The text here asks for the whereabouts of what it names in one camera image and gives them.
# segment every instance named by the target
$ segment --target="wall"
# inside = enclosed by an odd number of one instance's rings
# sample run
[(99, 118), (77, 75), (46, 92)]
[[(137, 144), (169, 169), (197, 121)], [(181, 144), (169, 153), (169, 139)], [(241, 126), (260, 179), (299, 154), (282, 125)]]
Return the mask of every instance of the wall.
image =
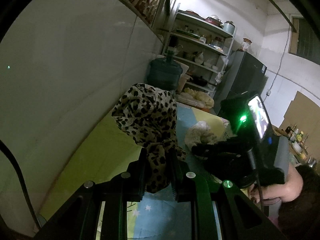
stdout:
[[(118, 0), (32, 0), (15, 20), (0, 43), (0, 138), (21, 166), (36, 211), (96, 123), (143, 82), (160, 48)], [(3, 154), (0, 214), (12, 229), (33, 234)]]
[(181, 10), (192, 10), (201, 17), (217, 15), (222, 22), (233, 21), (238, 28), (233, 49), (243, 38), (252, 41), (251, 53), (257, 56), (262, 45), (267, 19), (267, 0), (177, 0)]
[[(290, 15), (299, 15), (298, 10), (289, 1), (278, 3), (278, 6), (288, 17)], [(285, 51), (279, 76), (277, 76), (271, 89), (271, 95), (265, 100), (265, 106), (272, 124), (279, 127), (297, 91), (300, 91), (320, 106), (320, 66), (304, 58), (289, 54), (291, 37), (289, 24), (275, 10), (272, 4), (268, 6), (268, 14), (265, 36), (258, 56), (258, 59), (268, 68), (266, 72), (268, 80), (261, 96), (263, 99), (265, 98), (265, 94), (279, 69), (282, 54)], [(289, 39), (285, 47), (288, 31)]]

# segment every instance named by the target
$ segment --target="person's arm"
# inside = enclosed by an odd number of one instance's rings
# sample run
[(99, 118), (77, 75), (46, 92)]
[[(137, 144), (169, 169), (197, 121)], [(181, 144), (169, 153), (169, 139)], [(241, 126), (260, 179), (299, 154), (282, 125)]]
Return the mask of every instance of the person's arm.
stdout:
[[(285, 184), (273, 184), (262, 188), (263, 199), (273, 199), (279, 197), (282, 202), (289, 202), (296, 199), (302, 190), (303, 180), (301, 175), (289, 163), (289, 170)], [(252, 187), (248, 192), (249, 198), (254, 197), (257, 202), (260, 202), (260, 196), (258, 189), (255, 188), (252, 190)]]

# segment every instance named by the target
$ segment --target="dark gray refrigerator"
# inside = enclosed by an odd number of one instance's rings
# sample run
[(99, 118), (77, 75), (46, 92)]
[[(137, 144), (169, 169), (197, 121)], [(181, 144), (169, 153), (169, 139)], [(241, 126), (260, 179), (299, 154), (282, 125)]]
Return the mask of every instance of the dark gray refrigerator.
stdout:
[(219, 115), (220, 103), (244, 92), (261, 93), (267, 67), (248, 52), (235, 51), (228, 62), (221, 83), (213, 96), (213, 109)]

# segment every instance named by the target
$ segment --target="metal shelf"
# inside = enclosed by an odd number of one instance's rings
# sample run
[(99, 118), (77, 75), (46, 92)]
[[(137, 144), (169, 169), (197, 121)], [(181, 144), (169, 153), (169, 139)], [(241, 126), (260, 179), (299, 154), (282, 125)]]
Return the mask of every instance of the metal shelf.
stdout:
[(210, 71), (212, 71), (212, 72), (214, 72), (214, 73), (217, 73), (217, 74), (219, 73), (218, 71), (215, 71), (215, 70), (213, 70), (213, 69), (211, 69), (211, 68), (209, 68), (209, 67), (200, 65), (199, 63), (196, 63), (196, 62), (187, 60), (187, 59), (182, 58), (182, 57), (174, 56), (173, 58), (175, 58), (175, 59), (177, 59), (177, 60), (181, 60), (181, 61), (187, 62), (187, 63), (190, 63), (190, 64), (193, 64), (193, 65), (196, 65), (196, 66), (198, 66), (198, 67), (203, 67), (203, 68), (205, 68), (205, 69), (207, 69), (207, 70), (210, 70)]
[(188, 15), (188, 14), (184, 14), (182, 11), (178, 11), (177, 13), (177, 17), (176, 19), (178, 20), (181, 20), (181, 21), (186, 21), (186, 22), (189, 22), (191, 24), (194, 24), (194, 25), (197, 25), (201, 28), (204, 28), (210, 32), (214, 32), (214, 33), (217, 33), (219, 35), (221, 35), (222, 37), (224, 38), (232, 38), (233, 35), (222, 30), (221, 28), (217, 27), (216, 25), (213, 25), (211, 23), (208, 23), (204, 20), (201, 20), (199, 18), (196, 18), (196, 17), (193, 17), (191, 15)]
[(178, 34), (178, 33), (173, 33), (173, 32), (171, 32), (171, 35), (176, 36), (176, 37), (178, 37), (178, 38), (180, 38), (180, 39), (182, 39), (182, 40), (185, 40), (185, 41), (190, 41), (190, 42), (192, 42), (192, 43), (194, 43), (194, 44), (197, 44), (197, 45), (199, 45), (199, 46), (201, 46), (201, 47), (204, 47), (204, 48), (206, 48), (206, 49), (210, 49), (210, 50), (212, 50), (213, 52), (215, 52), (215, 53), (217, 53), (217, 54), (219, 54), (219, 55), (221, 55), (221, 56), (226, 56), (226, 55), (227, 55), (227, 54), (225, 54), (225, 53), (217, 50), (217, 49), (214, 48), (214, 47), (211, 47), (211, 46), (209, 46), (209, 45), (207, 45), (207, 44), (205, 44), (205, 43), (203, 43), (203, 42), (201, 42), (201, 41), (197, 41), (197, 40), (195, 40), (195, 39), (193, 39), (193, 38), (190, 38), (190, 37), (188, 37), (188, 36), (184, 36), (184, 35), (181, 35), (181, 34)]
[(206, 91), (208, 91), (208, 92), (211, 92), (211, 91), (214, 90), (214, 87), (210, 88), (208, 85), (206, 85), (205, 87), (203, 87), (203, 86), (199, 86), (199, 85), (194, 84), (194, 83), (189, 82), (189, 81), (187, 81), (186, 84), (188, 84), (188, 85), (190, 85), (190, 86), (197, 87), (197, 88), (201, 88), (201, 89), (206, 90)]

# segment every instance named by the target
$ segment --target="green led light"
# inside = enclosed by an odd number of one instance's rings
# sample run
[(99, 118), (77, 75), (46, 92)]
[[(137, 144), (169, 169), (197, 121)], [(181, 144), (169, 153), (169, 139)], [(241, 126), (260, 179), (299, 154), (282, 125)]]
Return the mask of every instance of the green led light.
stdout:
[(242, 122), (247, 121), (247, 116), (246, 115), (241, 116), (240, 121), (242, 121)]
[(223, 182), (223, 185), (224, 187), (231, 188), (233, 186), (233, 183), (230, 180), (225, 180)]

